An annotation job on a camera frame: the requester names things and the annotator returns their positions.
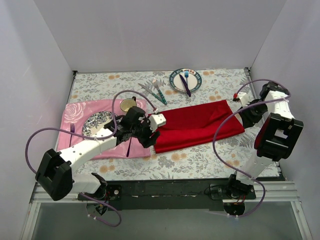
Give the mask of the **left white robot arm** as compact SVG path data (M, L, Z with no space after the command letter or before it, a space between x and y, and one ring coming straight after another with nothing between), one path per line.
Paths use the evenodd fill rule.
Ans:
M159 127L166 124L163 114L146 116L143 109L131 107L126 115L114 117L91 137L62 149L44 153L35 179L54 201L70 193L84 194L102 200L107 193L107 181L97 173L77 174L76 171L93 157L115 148L130 138L136 138L144 148L155 145Z

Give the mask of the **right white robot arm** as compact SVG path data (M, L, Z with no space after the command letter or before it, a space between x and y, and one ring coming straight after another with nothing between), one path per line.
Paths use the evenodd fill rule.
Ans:
M291 155L304 124L292 115L287 100L289 95L288 89L274 82L263 85L259 99L250 100L244 92L234 94L233 101L246 108L239 114L245 129L258 123L265 113L268 117L256 136L254 153L228 179L226 193L230 198L250 194L254 190L254 180L267 167Z

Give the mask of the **red cloth napkin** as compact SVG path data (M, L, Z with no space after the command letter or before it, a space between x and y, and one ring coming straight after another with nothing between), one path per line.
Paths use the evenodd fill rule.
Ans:
M232 114L226 100L163 111L166 124L157 131L157 154L209 143L219 125Z

